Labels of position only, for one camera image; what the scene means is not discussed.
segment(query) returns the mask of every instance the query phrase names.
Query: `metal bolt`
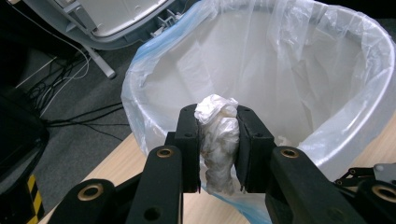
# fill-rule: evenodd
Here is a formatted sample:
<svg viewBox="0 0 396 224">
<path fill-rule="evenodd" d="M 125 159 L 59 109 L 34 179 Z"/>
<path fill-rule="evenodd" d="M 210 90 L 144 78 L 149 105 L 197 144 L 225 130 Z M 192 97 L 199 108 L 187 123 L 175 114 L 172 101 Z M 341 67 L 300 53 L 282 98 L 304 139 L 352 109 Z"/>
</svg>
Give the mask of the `metal bolt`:
<svg viewBox="0 0 396 224">
<path fill-rule="evenodd" d="M 91 201 L 98 198 L 103 193 L 102 184 L 90 184 L 84 189 L 80 190 L 78 193 L 78 198 L 80 201 Z"/>
<path fill-rule="evenodd" d="M 293 149 L 293 148 L 284 148 L 284 149 L 280 150 L 280 153 L 284 157 L 288 157 L 288 158 L 292 158 L 292 159 L 295 159 L 295 158 L 299 157 L 298 152 L 295 149 Z"/>
<path fill-rule="evenodd" d="M 383 185 L 375 185 L 372 187 L 373 193 L 390 203 L 396 203 L 396 190 Z"/>
<path fill-rule="evenodd" d="M 169 158 L 174 154 L 174 150 L 169 148 L 162 148 L 157 151 L 157 156 L 160 158 Z"/>
</svg>

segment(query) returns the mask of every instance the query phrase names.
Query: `crumpled paper towel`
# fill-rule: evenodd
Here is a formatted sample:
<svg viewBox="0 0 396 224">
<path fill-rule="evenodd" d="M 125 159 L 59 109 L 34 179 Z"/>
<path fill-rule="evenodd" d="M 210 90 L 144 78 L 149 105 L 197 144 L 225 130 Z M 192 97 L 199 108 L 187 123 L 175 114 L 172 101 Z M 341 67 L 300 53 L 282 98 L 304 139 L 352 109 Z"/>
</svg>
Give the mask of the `crumpled paper towel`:
<svg viewBox="0 0 396 224">
<path fill-rule="evenodd" d="M 201 125 L 201 155 L 207 171 L 206 191 L 209 194 L 233 194 L 231 167 L 239 144 L 239 125 L 236 119 L 238 102 L 216 94 L 206 97 L 195 109 L 194 116 Z"/>
</svg>

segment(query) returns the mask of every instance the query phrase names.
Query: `white plastic trash bag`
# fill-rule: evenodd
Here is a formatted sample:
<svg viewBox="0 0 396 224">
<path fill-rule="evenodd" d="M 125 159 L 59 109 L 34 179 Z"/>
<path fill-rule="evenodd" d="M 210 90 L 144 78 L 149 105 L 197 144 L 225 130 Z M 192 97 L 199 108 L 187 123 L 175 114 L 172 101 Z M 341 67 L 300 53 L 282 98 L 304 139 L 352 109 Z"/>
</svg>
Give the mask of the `white plastic trash bag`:
<svg viewBox="0 0 396 224">
<path fill-rule="evenodd" d="M 138 50 L 121 98 L 146 154 L 176 129 L 182 107 L 218 94 L 253 109 L 277 144 L 303 150 L 334 180 L 393 114 L 394 75 L 393 42 L 361 13 L 307 0 L 203 0 Z M 264 195 L 236 187 L 217 196 L 269 222 Z"/>
</svg>

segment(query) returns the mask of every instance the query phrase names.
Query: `yellow and black warning tape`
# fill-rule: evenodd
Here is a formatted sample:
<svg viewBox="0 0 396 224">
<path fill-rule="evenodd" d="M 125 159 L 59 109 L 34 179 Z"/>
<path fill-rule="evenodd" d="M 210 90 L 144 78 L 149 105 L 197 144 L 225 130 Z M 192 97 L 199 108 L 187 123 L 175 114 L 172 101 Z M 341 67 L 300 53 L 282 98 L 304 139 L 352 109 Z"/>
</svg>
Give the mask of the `yellow and black warning tape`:
<svg viewBox="0 0 396 224">
<path fill-rule="evenodd" d="M 44 206 L 41 199 L 40 192 L 38 191 L 35 176 L 31 175 L 27 181 L 29 193 L 32 197 L 34 216 L 27 222 L 27 224 L 36 224 L 44 216 Z"/>
</svg>

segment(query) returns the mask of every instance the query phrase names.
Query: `wooden table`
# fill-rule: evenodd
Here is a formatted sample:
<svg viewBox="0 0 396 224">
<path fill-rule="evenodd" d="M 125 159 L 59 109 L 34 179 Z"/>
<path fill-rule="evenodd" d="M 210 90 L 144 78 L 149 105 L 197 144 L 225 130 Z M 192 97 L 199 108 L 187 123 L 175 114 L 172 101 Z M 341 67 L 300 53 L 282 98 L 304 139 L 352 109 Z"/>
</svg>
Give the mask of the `wooden table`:
<svg viewBox="0 0 396 224">
<path fill-rule="evenodd" d="M 376 163 L 396 162 L 396 114 L 384 131 L 359 155 L 352 166 L 372 167 Z M 134 137 L 129 135 L 96 169 L 85 179 L 104 178 L 116 186 L 143 171 L 146 157 L 140 151 Z M 47 223 L 50 214 L 40 223 Z M 232 206 L 208 195 L 184 194 L 185 223 L 230 223 L 248 221 Z"/>
</svg>

